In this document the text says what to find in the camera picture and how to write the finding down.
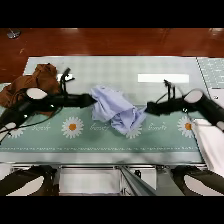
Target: blue cloth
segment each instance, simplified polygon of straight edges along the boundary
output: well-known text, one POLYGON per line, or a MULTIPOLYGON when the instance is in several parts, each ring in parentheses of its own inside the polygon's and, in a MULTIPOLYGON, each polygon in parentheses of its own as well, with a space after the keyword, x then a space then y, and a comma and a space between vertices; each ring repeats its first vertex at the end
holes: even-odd
POLYGON ((102 122, 111 120, 111 126, 121 134, 139 127, 146 118, 146 107, 138 109, 133 106, 123 97, 122 92, 96 86, 91 89, 91 95, 97 100, 93 105, 92 119, 102 122))

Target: brown towel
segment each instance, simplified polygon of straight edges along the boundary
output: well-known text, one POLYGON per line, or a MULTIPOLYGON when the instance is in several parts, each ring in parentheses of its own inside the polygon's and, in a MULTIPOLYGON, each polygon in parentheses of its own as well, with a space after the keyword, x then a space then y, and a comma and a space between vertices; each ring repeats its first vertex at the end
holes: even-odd
POLYGON ((38 64, 33 75, 20 76, 0 92, 0 105, 11 107, 17 100, 23 97, 18 93, 23 88, 37 87, 43 91, 54 94, 59 93, 59 83, 56 80, 57 70, 51 64, 38 64))

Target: daisy print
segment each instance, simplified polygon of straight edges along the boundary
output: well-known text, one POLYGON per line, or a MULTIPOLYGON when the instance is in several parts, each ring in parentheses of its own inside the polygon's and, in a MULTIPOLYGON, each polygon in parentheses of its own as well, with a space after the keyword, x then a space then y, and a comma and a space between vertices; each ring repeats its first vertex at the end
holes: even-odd
POLYGON ((126 138, 129 138, 129 139, 136 138, 137 136, 139 136, 141 134, 141 131, 142 131, 142 125, 140 125, 138 128, 135 128, 135 129, 129 131, 126 134, 126 138))
POLYGON ((78 117, 69 117, 69 119, 63 122, 61 131, 64 132, 63 135, 65 135, 66 138, 69 137, 71 139, 82 134, 83 126, 82 120, 78 117))
POLYGON ((20 137, 20 135, 22 135, 23 131, 25 131, 25 130, 26 130, 26 128, 14 129, 14 130, 10 131, 10 133, 8 134, 8 138, 20 137))
POLYGON ((192 132, 192 122, 188 117, 182 117, 178 121, 178 130, 182 132, 182 135, 184 135, 186 138, 191 138, 193 137, 193 132, 192 132))

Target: yellow flower center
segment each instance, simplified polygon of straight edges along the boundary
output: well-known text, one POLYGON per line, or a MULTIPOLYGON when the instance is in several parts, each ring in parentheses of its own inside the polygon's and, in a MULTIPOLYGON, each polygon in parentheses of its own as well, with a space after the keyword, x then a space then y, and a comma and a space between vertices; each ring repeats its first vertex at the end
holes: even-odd
POLYGON ((191 130, 191 124, 186 123, 186 124, 185 124, 185 128, 186 128, 187 130, 191 130))
POLYGON ((74 131, 74 130, 76 129, 76 124, 70 124, 70 125, 69 125, 69 129, 70 129, 71 131, 74 131))

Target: wooden floor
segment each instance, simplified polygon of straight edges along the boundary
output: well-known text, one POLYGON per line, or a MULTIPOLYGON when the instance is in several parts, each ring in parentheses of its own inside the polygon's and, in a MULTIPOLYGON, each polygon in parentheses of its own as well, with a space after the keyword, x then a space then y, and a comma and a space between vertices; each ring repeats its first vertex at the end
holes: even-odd
POLYGON ((224 57, 224 28, 0 28, 0 82, 22 75, 29 56, 169 55, 224 57))

